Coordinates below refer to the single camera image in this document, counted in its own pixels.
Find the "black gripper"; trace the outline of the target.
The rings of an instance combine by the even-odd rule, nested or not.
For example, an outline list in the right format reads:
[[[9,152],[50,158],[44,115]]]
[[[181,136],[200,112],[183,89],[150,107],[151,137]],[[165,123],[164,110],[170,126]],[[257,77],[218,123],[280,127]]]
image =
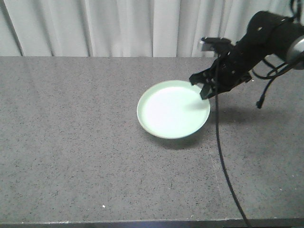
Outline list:
[[[234,46],[228,45],[220,54],[219,62],[215,60],[210,68],[194,73],[189,77],[192,85],[203,84],[200,92],[202,100],[210,99],[218,93],[228,92],[241,83],[247,83],[252,76],[245,69],[240,59],[234,58]]]

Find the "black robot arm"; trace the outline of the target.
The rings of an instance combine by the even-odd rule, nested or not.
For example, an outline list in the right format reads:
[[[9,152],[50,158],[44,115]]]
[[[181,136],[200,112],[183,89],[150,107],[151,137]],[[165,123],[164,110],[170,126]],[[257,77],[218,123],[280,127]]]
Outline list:
[[[280,74],[304,67],[303,25],[290,17],[268,11],[260,11],[252,17],[246,34],[235,45],[227,38],[204,37],[201,42],[203,50],[219,54],[219,59],[210,68],[189,78],[192,85],[203,84],[202,99],[212,98],[216,93],[228,92],[250,81],[249,71],[271,54],[287,64]]]

